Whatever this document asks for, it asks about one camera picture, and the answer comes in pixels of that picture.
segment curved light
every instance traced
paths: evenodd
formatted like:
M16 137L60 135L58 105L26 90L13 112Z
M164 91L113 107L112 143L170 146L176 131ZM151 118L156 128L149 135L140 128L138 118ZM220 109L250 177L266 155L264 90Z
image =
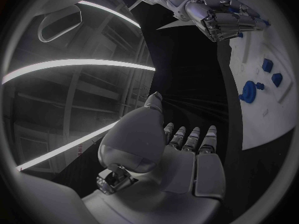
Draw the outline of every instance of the curved light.
M140 28L140 26L139 26L138 23L134 22L133 20L127 18L126 16L121 15L120 13L118 13L118 12L116 12L116 11L113 11L113 10L111 10L111 9L109 9L109 8L106 8L106 7L104 7L104 6L101 6L101 5L92 3L92 2L88 2L88 1L80 1L80 2L78 2L78 3L80 3L80 4L85 4L85 5L88 5L88 6L93 6L93 7L96 7L96 8L105 10L105 11L108 11L108 12L110 12L110 13L113 13L114 15L119 16L119 17L123 18L124 20L127 20L128 22L130 22L130 23L132 23L132 24L134 24L135 26L137 26L137 27Z
M53 150L51 152L48 152L48 153L46 153L46 154L44 154L44 155L42 155L42 156L40 156L38 158L35 158L35 159L33 159L33 160L29 161L29 162L26 162L26 163L24 163L22 165L19 165L19 166L17 166L16 169L18 171L21 171L21 170L24 170L26 168L30 168L30 167L32 167L32 166L34 166L34 165L36 165L36 164L38 164L40 162L43 162L43 161L45 161L45 160L47 160L49 158L52 158L52 157L58 155L59 153L62 153L62 152L66 151L66 150L68 150L70 148L73 148L73 147L79 145L80 143L83 143L83 142L85 142L85 141L87 141L87 140L89 140L89 139L91 139L91 138L93 138L93 137L95 137L95 136L97 136L97 135L99 135L101 133L104 133L105 131L111 129L117 122L118 121L116 121L116 122L114 122L114 123L112 123L112 124L110 124L110 125L108 125L108 126L106 126L104 128L101 128L101 129L99 129L99 130L97 130L97 131L95 131L93 133L90 133L90 134L88 134L88 135L86 135L86 136L84 136L82 138L79 138L79 139L77 139L77 140L75 140L75 141L73 141L71 143L68 143L68 144L66 144L66 145L64 145L64 146L62 146L60 148L57 148L57 149L55 149L55 150Z
M51 68L51 67L58 67L58 66L72 66L72 65L106 65L106 66L124 66L124 67L132 67L132 68L139 68L145 69L150 71L155 71L155 68L149 66L142 66L132 63L120 62L120 61L109 61L109 60L95 60L95 59L69 59L69 60L57 60L57 61L46 61L37 64L33 64L30 66L25 66L20 69L17 69L2 79L2 84L10 81L13 78L18 76L27 74L32 71L37 71L41 69Z

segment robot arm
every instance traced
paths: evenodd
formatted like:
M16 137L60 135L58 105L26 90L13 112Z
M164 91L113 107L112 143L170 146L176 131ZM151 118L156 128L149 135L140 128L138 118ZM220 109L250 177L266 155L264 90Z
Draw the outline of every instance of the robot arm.
M262 31L266 27L257 12L237 0L142 1L166 7L179 20L192 20L213 42L238 37L243 31Z

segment robotic forearm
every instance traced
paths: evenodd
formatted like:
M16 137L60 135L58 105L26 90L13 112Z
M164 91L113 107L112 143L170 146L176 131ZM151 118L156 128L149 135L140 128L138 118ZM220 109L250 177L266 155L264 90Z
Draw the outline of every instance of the robotic forearm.
M142 1L166 7L179 20L192 20L213 42L237 37L243 31L261 31L266 27L257 12L237 0Z

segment led light strip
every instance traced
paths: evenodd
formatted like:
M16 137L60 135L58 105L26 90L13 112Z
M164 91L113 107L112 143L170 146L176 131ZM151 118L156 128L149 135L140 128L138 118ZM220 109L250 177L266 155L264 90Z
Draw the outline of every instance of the led light strip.
M2 79L2 84L10 81L13 78L27 74L32 71L37 71L41 69L59 67L59 66L72 66L72 65L107 65L107 66L125 66L132 68L140 68L150 71L155 71L155 68L149 66L142 66L132 63L120 62L120 61L109 61L109 60L95 60L95 59L69 59L69 60L57 60L57 61L46 61L42 63L33 64L30 66L22 67L18 70L15 70Z
M135 26L137 26L137 27L140 28L140 26L139 26L138 23L134 22L133 20L127 18L126 16L121 15L120 13L118 13L118 12L116 12L116 11L113 11L113 10L111 10L111 9L109 9L109 8L106 8L106 7L104 7L104 6L101 6L101 5L92 3L92 2L88 2L88 1L80 1L80 2L78 2L78 3L80 3L80 4L85 4L85 5L88 5L88 6L93 6L93 7L96 7L96 8L105 10L105 11L108 11L108 12L110 12L110 13L113 13L114 15L119 16L119 17L123 18L124 20L127 20L127 21L129 21L130 23L132 23L132 24L134 24Z
M21 170L24 170L26 168L30 168L30 167L32 167L32 166L34 166L34 165L36 165L36 164L38 164L38 163L40 163L42 161L45 161L45 160L47 160L49 158L52 158L52 157L58 155L59 153L62 153L62 152L66 151L66 150L68 150L68 149L70 149L72 147L75 147L75 146L79 145L80 143L83 143L83 142L85 142L85 141L87 141L87 140L89 140L89 139L91 139L91 138L93 138L93 137L95 137L95 136L97 136L97 135L99 135L99 134L101 134L101 133L103 133L103 132L111 129L117 122L118 121L116 121L115 123L112 123L112 124L110 124L110 125L108 125L108 126L106 126L104 128L101 128L98 131L90 133L87 136L84 136L82 138L79 138L79 139L71 142L71 143L68 143L68 144L66 144L66 145L64 145L64 146L62 146L60 148L57 148L57 149L55 149L55 150L53 150L51 152L48 152L48 153L46 153L46 154L44 154L44 155L42 155L42 156L40 156L38 158L35 158L35 159L27 162L27 163L19 165L19 166L17 166L16 169L18 171L21 171Z

